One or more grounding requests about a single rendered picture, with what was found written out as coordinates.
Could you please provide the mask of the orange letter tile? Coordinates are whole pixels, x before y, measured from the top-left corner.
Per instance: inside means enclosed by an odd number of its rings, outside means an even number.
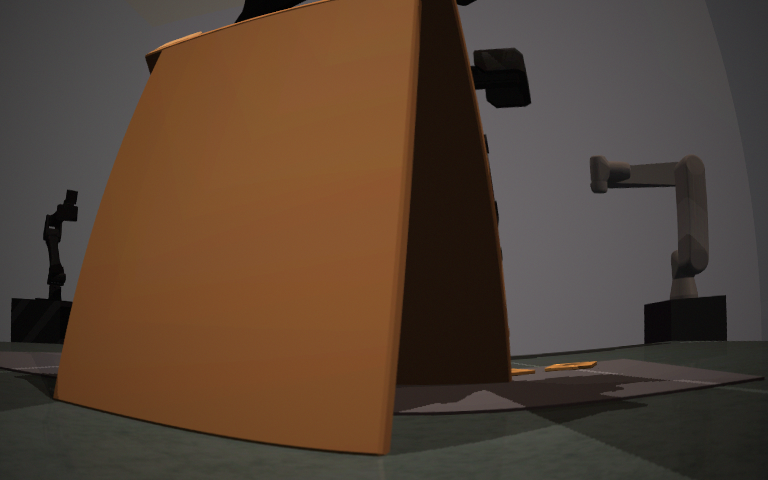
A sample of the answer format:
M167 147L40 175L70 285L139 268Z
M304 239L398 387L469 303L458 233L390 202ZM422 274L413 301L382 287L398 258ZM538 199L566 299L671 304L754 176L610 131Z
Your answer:
M545 372L550 371L561 371L561 370L579 370L579 369L589 369L592 368L597 364L597 361L593 362L583 362L583 363L564 363L564 364L554 364L547 368L545 368Z
M524 375L524 374L535 374L535 370L528 370L528 369L512 369L511 375L512 376L518 376L518 375Z

